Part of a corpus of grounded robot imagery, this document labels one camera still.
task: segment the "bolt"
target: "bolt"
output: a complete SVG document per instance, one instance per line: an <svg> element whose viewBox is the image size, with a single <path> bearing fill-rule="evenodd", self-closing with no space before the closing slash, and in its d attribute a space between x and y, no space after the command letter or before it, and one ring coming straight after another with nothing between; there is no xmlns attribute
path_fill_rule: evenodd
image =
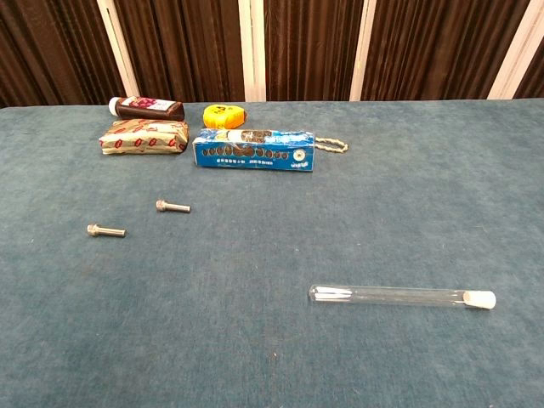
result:
<svg viewBox="0 0 544 408"><path fill-rule="evenodd" d="M106 227L101 227L98 224L89 224L87 226L87 233L91 236L111 235L111 236L119 236L121 238L124 238L125 236L127 236L126 229L106 228Z"/></svg>
<svg viewBox="0 0 544 408"><path fill-rule="evenodd" d="M180 211L181 213L190 213L190 206L180 206L178 204L171 204L164 200L158 200L156 202L156 209L158 211Z"/></svg>

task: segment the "glass test tube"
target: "glass test tube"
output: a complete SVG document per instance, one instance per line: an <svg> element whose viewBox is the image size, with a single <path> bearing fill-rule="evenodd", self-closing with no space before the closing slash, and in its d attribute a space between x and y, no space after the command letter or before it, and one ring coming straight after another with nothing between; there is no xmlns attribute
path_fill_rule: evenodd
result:
<svg viewBox="0 0 544 408"><path fill-rule="evenodd" d="M421 306L457 306L493 309L495 294L490 291L416 289L387 286L312 285L309 298L328 303L385 303Z"/></svg>

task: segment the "blue box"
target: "blue box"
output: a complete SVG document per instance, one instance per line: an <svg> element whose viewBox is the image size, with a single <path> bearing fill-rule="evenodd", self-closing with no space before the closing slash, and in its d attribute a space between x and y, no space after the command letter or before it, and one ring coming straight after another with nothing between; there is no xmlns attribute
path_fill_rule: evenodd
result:
<svg viewBox="0 0 544 408"><path fill-rule="evenodd" d="M310 132L202 129L193 141L193 151L197 166L314 169L314 134Z"/></svg>

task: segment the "white stopper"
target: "white stopper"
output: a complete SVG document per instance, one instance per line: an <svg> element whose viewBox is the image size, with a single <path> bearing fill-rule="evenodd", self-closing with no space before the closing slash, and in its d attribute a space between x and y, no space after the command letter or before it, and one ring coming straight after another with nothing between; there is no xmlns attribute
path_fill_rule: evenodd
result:
<svg viewBox="0 0 544 408"><path fill-rule="evenodd" d="M111 98L110 103L108 104L108 108L110 108L110 112L113 116L119 116L117 115L117 111L116 111L116 105L119 99L120 99L119 97Z"/></svg>
<svg viewBox="0 0 544 408"><path fill-rule="evenodd" d="M493 309L496 304L495 293L491 291L465 291L462 300L467 306L482 309Z"/></svg>

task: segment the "yellow tape measure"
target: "yellow tape measure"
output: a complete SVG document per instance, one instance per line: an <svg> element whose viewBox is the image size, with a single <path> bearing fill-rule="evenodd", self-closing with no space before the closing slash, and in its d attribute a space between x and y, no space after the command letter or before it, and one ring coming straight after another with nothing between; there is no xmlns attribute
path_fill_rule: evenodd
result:
<svg viewBox="0 0 544 408"><path fill-rule="evenodd" d="M246 111L234 105L209 105L202 119L207 128L234 129L246 121Z"/></svg>

